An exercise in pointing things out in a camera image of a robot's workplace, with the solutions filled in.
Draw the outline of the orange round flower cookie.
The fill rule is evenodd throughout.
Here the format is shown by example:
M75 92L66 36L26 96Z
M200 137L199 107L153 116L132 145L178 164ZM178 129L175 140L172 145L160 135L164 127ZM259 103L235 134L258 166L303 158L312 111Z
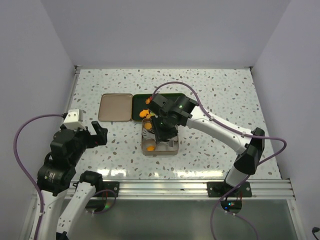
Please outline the orange round flower cookie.
M151 129L152 129L152 124L151 124L150 122L146 122L146 123L144 124L144 128L145 128L146 130L151 130Z

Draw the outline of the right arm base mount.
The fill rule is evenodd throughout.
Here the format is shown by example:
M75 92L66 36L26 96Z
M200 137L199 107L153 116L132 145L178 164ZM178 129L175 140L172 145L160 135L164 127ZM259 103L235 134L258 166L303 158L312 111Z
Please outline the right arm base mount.
M224 194L228 193L233 189L232 186L226 184L222 181L209 181L206 183L207 194L209 198L220 198ZM250 198L253 196L251 185L248 181L235 188L232 192L230 192L228 197L239 198L245 197Z

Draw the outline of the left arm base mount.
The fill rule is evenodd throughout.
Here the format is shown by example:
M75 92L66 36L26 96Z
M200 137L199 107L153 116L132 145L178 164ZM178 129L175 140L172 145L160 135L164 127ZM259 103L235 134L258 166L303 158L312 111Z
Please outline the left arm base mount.
M103 181L102 190L111 190L115 193L115 196L118 197L120 190L120 182L119 181ZM102 198L114 197L111 192L102 192L99 194Z

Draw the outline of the metal tongs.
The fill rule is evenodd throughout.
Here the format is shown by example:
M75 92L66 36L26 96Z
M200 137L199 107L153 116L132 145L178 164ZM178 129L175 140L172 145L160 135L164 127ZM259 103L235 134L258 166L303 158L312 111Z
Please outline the metal tongs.
M145 139L152 139L152 140L156 140L155 134L152 131L148 131L148 130L143 130L142 131L142 137ZM167 139L162 141L162 143L166 144L169 147L173 147L174 146L174 140L173 139Z

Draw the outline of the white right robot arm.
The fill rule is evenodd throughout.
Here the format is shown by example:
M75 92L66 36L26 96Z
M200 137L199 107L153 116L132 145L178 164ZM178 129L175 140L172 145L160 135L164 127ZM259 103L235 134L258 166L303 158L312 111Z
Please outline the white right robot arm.
M227 196L235 196L241 190L240 182L256 173L265 149L265 131L261 128L250 130L224 121L185 95L173 101L155 94L148 109L155 114L150 120L157 142L177 136L177 127L183 126L203 132L235 151L237 157L222 185Z

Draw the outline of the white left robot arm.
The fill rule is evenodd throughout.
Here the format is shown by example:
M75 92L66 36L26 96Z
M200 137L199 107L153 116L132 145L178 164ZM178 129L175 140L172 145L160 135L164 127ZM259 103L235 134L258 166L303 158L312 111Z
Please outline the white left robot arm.
M90 198L103 193L103 177L100 173L86 170L81 174L71 202L62 210L76 165L87 149L107 144L108 129L97 121L92 135L85 127L68 129L61 126L50 143L50 152L37 173L37 213L30 233L31 240L67 240L81 210Z

